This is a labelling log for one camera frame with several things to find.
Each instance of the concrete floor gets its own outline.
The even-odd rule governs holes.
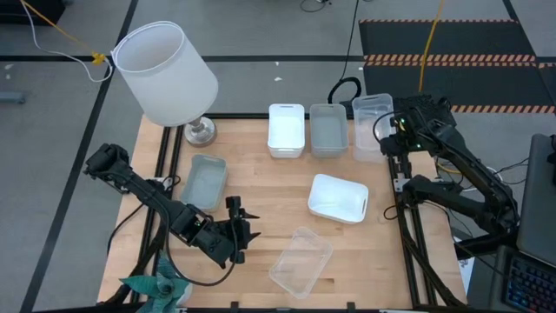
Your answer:
[[[361,1],[358,16],[433,18],[439,1]],[[536,54],[556,56],[556,22],[552,18],[555,2],[512,2]],[[129,3],[76,0],[59,25],[108,53],[116,43]],[[354,1],[333,0],[332,5],[314,14],[301,12],[298,5],[297,0],[139,0],[130,29],[157,20],[176,22],[204,56],[345,54]],[[447,0],[442,16],[508,18],[501,0]],[[355,31],[352,54],[360,55],[357,27]],[[50,50],[87,53],[51,28],[39,28],[37,39]],[[0,56],[43,54],[33,46],[26,26],[0,25],[0,43]],[[337,62],[220,62],[208,66],[221,86],[213,112],[264,112],[270,103],[324,103],[342,69],[342,63]],[[347,75],[362,77],[361,66],[359,62],[350,63]],[[100,77],[103,71],[94,68],[93,75]],[[21,307],[99,84],[89,82],[76,63],[31,62],[0,62],[0,82],[0,90],[21,90],[28,98],[25,105],[0,105],[0,249],[10,251],[0,254],[0,306],[2,312],[11,313]],[[341,90],[338,99],[352,93]],[[129,88],[116,73],[88,153],[104,142],[121,144],[131,152],[141,114]],[[556,133],[552,115],[457,114],[455,118],[469,148],[494,168],[523,159],[532,134]],[[505,173],[504,178],[518,181],[524,175],[521,169]],[[523,185],[513,189],[520,203]],[[120,199],[103,184],[79,176],[35,310],[95,303],[106,242]],[[464,222],[475,236],[480,234],[472,222]],[[454,227],[462,229],[457,222]],[[487,295],[484,290],[476,290],[488,283],[490,274],[485,269],[476,271],[480,274],[473,276],[470,302],[481,306]],[[77,281],[77,276],[85,282]]]

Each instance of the white lampshade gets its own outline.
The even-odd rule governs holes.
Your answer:
[[[132,31],[112,56],[153,123],[178,126],[192,122],[216,99],[215,75],[175,23],[155,22]]]

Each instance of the lamp base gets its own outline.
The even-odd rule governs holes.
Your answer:
[[[216,139],[216,125],[206,117],[199,117],[185,125],[183,135],[192,146],[206,147]]]

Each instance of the green plant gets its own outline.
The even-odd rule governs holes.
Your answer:
[[[156,276],[131,276],[120,281],[133,291],[149,296],[137,313],[173,313],[189,285],[175,273],[163,252],[156,266]]]

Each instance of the wooden tabletop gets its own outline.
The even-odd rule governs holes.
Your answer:
[[[228,165],[228,181],[220,208],[213,214],[215,220],[228,216],[223,201],[225,196],[241,196],[242,206],[261,217],[251,220],[251,229],[262,234],[246,250],[245,264],[235,266],[230,277],[215,287],[195,286],[186,306],[228,308],[231,302],[238,301],[246,308],[339,309],[345,308],[346,302],[355,302],[358,309],[411,308],[398,222],[385,220],[382,215],[386,207],[394,204],[386,163],[355,161],[351,145],[349,152],[340,158],[314,158],[310,154],[308,129],[306,149],[300,158],[273,159],[267,147],[268,120],[215,120],[215,123],[218,137],[209,147],[194,148],[184,139],[178,165],[182,183],[175,188],[174,198],[179,198],[187,181],[193,155],[221,157]],[[143,177],[154,174],[161,135],[162,127],[146,118],[142,120],[132,166]],[[350,122],[350,138],[353,137]],[[427,153],[414,153],[410,161],[414,175],[436,176],[434,161]],[[369,189],[365,220],[347,225],[310,214],[307,201],[316,174],[365,184]],[[118,222],[138,204],[134,196],[125,196]],[[421,205],[420,213],[432,266],[456,297],[465,302],[446,214],[426,204]],[[143,210],[114,239],[99,301],[110,297],[120,285],[118,278],[127,276],[134,267],[145,215],[146,210]],[[334,247],[328,264],[304,300],[289,295],[268,276],[270,267],[301,226],[311,229]],[[170,247],[177,266],[190,278],[213,282],[225,273],[198,249],[188,248],[173,237]],[[419,266],[415,267],[420,298],[425,303],[422,274]]]

